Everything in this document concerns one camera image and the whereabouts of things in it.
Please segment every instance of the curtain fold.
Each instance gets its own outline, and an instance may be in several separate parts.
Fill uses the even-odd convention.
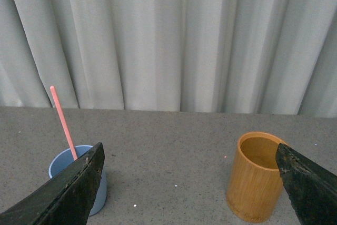
[[[0,105],[337,116],[337,0],[0,0]]]

